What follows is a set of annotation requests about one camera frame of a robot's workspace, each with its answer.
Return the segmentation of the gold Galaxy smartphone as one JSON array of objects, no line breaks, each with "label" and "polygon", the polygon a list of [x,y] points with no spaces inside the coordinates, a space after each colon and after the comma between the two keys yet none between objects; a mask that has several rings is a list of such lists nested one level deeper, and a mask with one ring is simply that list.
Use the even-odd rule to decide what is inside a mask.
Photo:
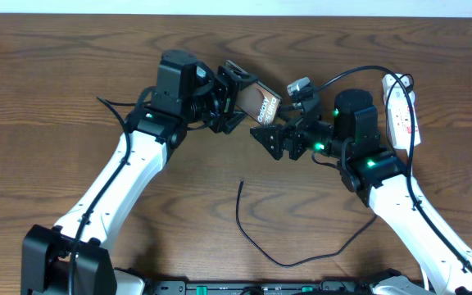
[{"label": "gold Galaxy smartphone", "polygon": [[257,82],[239,89],[235,106],[260,125],[272,125],[282,98],[258,78]]}]

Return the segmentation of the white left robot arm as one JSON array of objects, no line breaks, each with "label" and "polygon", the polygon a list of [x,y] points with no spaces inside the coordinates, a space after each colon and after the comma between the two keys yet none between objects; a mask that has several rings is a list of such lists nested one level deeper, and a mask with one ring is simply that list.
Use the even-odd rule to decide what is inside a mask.
[{"label": "white left robot arm", "polygon": [[230,63],[213,71],[190,52],[163,52],[156,84],[116,117],[120,141],[88,191],[53,227],[34,225],[25,236],[21,293],[149,293],[142,275],[111,263],[122,225],[191,125],[230,133],[245,117],[234,109],[237,95],[256,81]]}]

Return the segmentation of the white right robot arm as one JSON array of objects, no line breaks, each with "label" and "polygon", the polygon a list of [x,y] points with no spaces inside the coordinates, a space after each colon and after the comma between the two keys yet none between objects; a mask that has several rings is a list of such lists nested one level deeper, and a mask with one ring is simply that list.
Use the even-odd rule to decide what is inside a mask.
[{"label": "white right robot arm", "polygon": [[334,101],[334,121],[320,103],[297,93],[302,114],[285,125],[254,127],[251,135],[276,160],[307,149],[337,159],[345,187],[381,217],[405,244],[437,294],[472,294],[472,249],[436,212],[410,168],[380,142],[369,92],[348,89]]}]

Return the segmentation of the white power strip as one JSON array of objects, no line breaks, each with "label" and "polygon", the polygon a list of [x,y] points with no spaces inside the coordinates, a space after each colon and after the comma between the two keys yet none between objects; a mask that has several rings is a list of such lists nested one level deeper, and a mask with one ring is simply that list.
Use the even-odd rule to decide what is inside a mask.
[{"label": "white power strip", "polygon": [[405,88],[390,75],[382,79],[383,104],[387,107],[389,142],[395,149],[409,151],[411,144],[411,114],[405,98],[405,91],[411,86],[410,75],[397,74]]}]

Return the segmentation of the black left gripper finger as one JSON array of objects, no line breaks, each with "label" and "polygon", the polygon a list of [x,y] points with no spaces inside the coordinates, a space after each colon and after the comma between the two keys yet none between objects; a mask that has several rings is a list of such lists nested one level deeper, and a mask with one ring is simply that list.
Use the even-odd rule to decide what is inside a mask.
[{"label": "black left gripper finger", "polygon": [[245,118],[247,114],[243,111],[235,111],[230,118],[227,118],[222,125],[221,131],[230,134]]},{"label": "black left gripper finger", "polygon": [[238,87],[245,89],[246,87],[257,82],[257,76],[245,71],[231,60],[226,60],[224,66],[229,69]]}]

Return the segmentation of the black charger plug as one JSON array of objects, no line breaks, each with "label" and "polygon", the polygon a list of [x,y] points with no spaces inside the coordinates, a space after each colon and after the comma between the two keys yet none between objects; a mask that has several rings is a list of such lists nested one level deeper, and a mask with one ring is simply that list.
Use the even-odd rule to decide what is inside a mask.
[{"label": "black charger plug", "polygon": [[405,87],[406,93],[411,93],[414,90],[414,85],[410,84]]}]

